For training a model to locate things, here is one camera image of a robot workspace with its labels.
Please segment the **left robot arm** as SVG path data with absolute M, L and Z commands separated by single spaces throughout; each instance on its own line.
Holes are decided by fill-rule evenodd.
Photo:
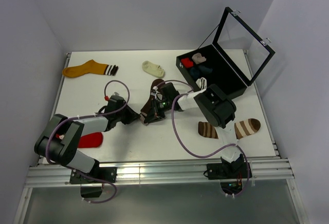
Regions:
M 107 105 L 97 113 L 68 118 L 55 114 L 34 145 L 34 152 L 50 161 L 82 172 L 87 182 L 99 179 L 99 161 L 78 150 L 80 138 L 94 133 L 108 132 L 118 122 L 131 124 L 139 119 L 121 96 L 112 95 Z

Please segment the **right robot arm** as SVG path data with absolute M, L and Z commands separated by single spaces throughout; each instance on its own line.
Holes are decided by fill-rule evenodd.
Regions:
M 242 170 L 250 171 L 246 155 L 237 144 L 234 127 L 236 105 L 217 85 L 212 84 L 197 92 L 191 90 L 180 94 L 172 81 L 164 81 L 151 88 L 150 96 L 150 108 L 141 113 L 144 124 L 163 120 L 168 111 L 174 113 L 199 108 L 202 112 L 207 123 L 200 123 L 198 130 L 205 135 L 216 132 L 222 143 L 219 149 L 208 155 L 195 154 L 184 145 L 177 129 L 173 131 L 179 144 L 189 155 L 198 159 L 220 156 L 219 166 L 207 168 L 208 178 L 232 178 Z

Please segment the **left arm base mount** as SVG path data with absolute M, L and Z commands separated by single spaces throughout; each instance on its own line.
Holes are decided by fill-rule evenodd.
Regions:
M 104 203 L 112 200 L 117 194 L 117 187 L 114 185 L 116 176 L 117 167 L 115 166 L 100 167 L 89 173 L 72 170 L 69 184 L 80 185 L 80 195 L 83 200 L 90 203 Z M 114 192 L 108 199 L 99 200 L 106 184 L 112 186 Z

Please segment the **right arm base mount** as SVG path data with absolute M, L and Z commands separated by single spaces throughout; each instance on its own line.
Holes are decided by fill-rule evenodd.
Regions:
M 209 180 L 221 180 L 221 179 L 247 179 L 252 177 L 250 165 L 246 162 L 237 163 L 208 163 L 204 176 Z

